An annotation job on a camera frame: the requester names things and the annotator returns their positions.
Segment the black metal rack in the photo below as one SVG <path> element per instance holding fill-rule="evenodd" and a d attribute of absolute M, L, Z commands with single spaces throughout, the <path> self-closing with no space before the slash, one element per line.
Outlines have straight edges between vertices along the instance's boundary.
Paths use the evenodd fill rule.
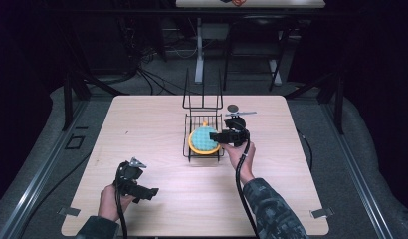
<path fill-rule="evenodd" d="M 201 85 L 201 92 L 194 93 L 195 97 L 191 98 L 191 91 L 189 85 L 189 74 L 188 70 L 186 71 L 185 77 L 185 87 L 183 93 L 183 102 L 182 106 L 184 109 L 188 109 L 189 113 L 185 114 L 185 133 L 183 139 L 183 155 L 188 157 L 188 161 L 191 161 L 192 157 L 196 158 L 217 158 L 217 161 L 220 161 L 220 156 L 223 156 L 224 150 L 219 149 L 212 154 L 198 154 L 194 152 L 188 144 L 189 135 L 198 127 L 202 126 L 204 121 L 206 121 L 208 126 L 219 130 L 223 127 L 223 119 L 222 114 L 219 113 L 219 110 L 223 108 L 223 94 L 222 94 L 222 87 L 221 87 L 221 78 L 219 73 L 219 79 L 217 81 L 218 89 L 215 95 L 208 95 L 206 96 L 205 91 L 205 82 L 202 81 Z M 207 98 L 212 97 L 216 99 L 207 104 Z M 198 104 L 192 103 L 193 100 L 198 99 Z"/>

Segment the person's left hand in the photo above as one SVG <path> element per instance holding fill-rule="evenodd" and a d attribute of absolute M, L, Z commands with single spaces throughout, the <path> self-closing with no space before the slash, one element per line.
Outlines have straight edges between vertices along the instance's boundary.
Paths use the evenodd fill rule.
<path fill-rule="evenodd" d="M 117 221 L 119 219 L 119 214 L 117 213 L 115 191 L 116 189 L 112 184 L 106 186 L 102 191 L 100 198 L 98 216 L 111 221 Z M 120 197 L 120 204 L 122 206 L 123 213 L 126 211 L 126 208 L 129 206 L 133 199 L 135 199 L 135 197 L 131 195 Z"/>

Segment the person's right hand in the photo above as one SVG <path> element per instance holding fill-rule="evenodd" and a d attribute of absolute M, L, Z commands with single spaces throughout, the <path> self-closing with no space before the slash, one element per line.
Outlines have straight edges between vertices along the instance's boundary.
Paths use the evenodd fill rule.
<path fill-rule="evenodd" d="M 247 146 L 247 142 L 244 142 L 239 147 L 234 147 L 230 144 L 225 144 L 225 143 L 220 143 L 220 145 L 223 148 L 225 148 L 225 150 L 228 152 L 232 166 L 236 170 L 236 168 L 238 167 L 239 160 L 241 159 L 242 154 L 244 153 L 245 147 Z M 256 147 L 254 146 L 253 142 L 250 142 L 250 149 L 248 150 L 248 155 L 245 158 L 244 163 L 242 164 L 241 173 L 240 173 L 240 179 L 241 179 L 242 184 L 244 185 L 248 181 L 255 178 L 253 175 L 253 170 L 252 170 L 255 153 L 256 153 Z"/>

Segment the hand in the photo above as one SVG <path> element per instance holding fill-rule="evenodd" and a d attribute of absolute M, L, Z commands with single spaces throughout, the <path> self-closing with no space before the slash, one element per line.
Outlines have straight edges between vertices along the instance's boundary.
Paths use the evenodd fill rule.
<path fill-rule="evenodd" d="M 220 143 L 220 145 L 223 148 L 225 148 L 225 150 L 228 152 L 232 166 L 236 170 L 236 168 L 238 167 L 239 159 L 242 157 L 245 147 L 247 146 L 247 142 L 242 143 L 242 145 L 239 147 L 234 147 L 230 144 L 225 144 L 225 143 Z M 250 149 L 248 150 L 248 155 L 245 158 L 244 163 L 242 164 L 241 172 L 240 172 L 240 179 L 241 179 L 242 184 L 244 185 L 248 181 L 255 178 L 253 175 L 253 170 L 252 170 L 255 153 L 256 153 L 256 147 L 254 146 L 253 142 L 250 142 Z"/>
<path fill-rule="evenodd" d="M 104 188 L 101 193 L 98 216 L 111 221 L 117 221 L 119 219 L 119 214 L 117 213 L 115 192 L 116 189 L 113 185 L 109 185 Z M 129 206 L 133 199 L 135 199 L 135 197 L 131 195 L 120 197 L 120 204 L 122 206 L 123 213 L 126 211 L 127 206 Z"/>

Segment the wooden tabletop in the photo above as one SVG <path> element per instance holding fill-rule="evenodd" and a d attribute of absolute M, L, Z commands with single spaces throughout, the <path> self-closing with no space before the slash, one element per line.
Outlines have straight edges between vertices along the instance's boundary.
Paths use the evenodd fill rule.
<path fill-rule="evenodd" d="M 181 8 L 323 8 L 323 0 L 247 0 L 241 7 L 220 0 L 176 0 Z"/>
<path fill-rule="evenodd" d="M 257 148 L 254 174 L 283 195 L 309 235 L 326 234 L 326 220 L 314 219 L 309 213 L 321 205 L 286 100 L 225 96 L 223 101 L 221 114 L 227 113 L 230 104 L 237 105 L 240 112 L 257 112 L 243 116 Z M 114 181 L 119 164 L 135 156 L 147 165 L 138 183 L 159 191 L 151 201 L 128 207 L 128 235 L 254 235 L 227 154 L 220 161 L 194 157 L 188 161 L 185 157 L 187 114 L 178 96 L 114 98 L 71 205 L 81 212 L 78 217 L 67 216 L 62 233 L 76 235 L 91 215 L 97 215 L 101 191 Z"/>

